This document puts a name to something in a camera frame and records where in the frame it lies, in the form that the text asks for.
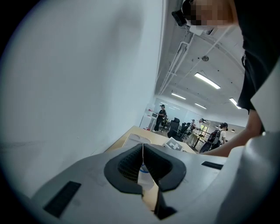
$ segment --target white wall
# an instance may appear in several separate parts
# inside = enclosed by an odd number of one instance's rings
[[[167,96],[164,96],[164,95],[154,95],[154,97],[152,99],[153,100],[152,103],[155,102],[156,98],[162,99],[164,101],[171,102],[174,105],[178,105],[180,107],[183,107],[183,108],[185,108],[185,109],[187,109],[187,110],[189,110],[189,111],[191,111],[195,114],[201,115],[202,117],[205,115],[204,109],[202,110],[199,107],[196,107],[195,105],[191,105],[191,104],[188,104],[187,102],[182,102],[182,101],[177,100],[175,98],[167,97]]]
[[[237,133],[235,133],[235,132],[232,132],[232,131],[230,131],[230,130],[228,130],[227,132],[226,132],[226,140],[230,140],[230,139],[232,139],[234,136],[236,136],[237,135]]]
[[[238,109],[234,104],[229,102],[208,108],[204,118],[245,127],[248,117],[248,111],[246,109]]]
[[[1,74],[1,158],[27,196],[139,125],[153,95],[162,0],[44,1]]]

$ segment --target window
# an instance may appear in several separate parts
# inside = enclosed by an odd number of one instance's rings
[[[202,133],[201,133],[201,134],[205,137],[205,134],[206,134],[206,132],[207,132],[207,130],[208,130],[208,127],[202,125],[200,129],[202,130]]]

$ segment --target backpack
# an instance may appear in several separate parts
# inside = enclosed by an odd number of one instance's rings
[[[220,140],[220,135],[221,135],[221,131],[215,130],[210,134],[207,142],[211,143],[212,145],[217,144]]]

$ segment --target cap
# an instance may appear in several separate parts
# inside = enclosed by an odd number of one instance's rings
[[[182,5],[182,13],[184,14],[187,21],[191,23],[191,25],[199,26],[201,25],[201,21],[196,19],[196,7],[193,0],[186,0]]]

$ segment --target black vent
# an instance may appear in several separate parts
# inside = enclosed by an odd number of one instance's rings
[[[78,191],[80,183],[69,181],[57,195],[44,207],[44,210],[59,218],[68,203]]]

